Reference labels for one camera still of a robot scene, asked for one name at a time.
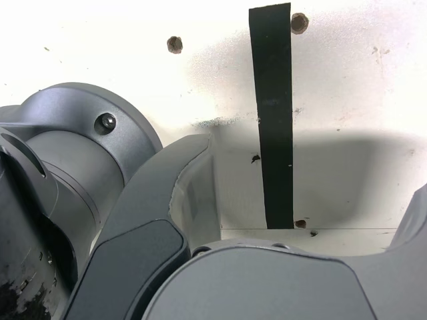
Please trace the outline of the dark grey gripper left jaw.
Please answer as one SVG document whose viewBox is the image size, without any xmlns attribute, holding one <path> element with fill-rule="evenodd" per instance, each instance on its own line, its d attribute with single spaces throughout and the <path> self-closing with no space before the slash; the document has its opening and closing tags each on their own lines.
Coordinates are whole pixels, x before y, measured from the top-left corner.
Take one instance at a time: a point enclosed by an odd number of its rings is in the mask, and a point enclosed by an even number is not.
<svg viewBox="0 0 427 320">
<path fill-rule="evenodd" d="M 209 135 L 189 135 L 144 163 L 122 191 L 64 319 L 141 319 L 191 252 L 221 237 Z"/>
</svg>

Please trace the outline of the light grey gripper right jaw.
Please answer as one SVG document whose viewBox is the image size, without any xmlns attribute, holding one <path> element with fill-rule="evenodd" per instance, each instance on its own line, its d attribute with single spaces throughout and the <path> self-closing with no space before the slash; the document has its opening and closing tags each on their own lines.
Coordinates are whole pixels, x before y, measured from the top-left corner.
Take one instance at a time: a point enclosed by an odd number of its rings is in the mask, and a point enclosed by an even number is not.
<svg viewBox="0 0 427 320">
<path fill-rule="evenodd" d="M 327 257 L 274 246 L 220 247 L 180 267 L 144 319 L 425 319 L 426 188 L 387 250 Z"/>
</svg>

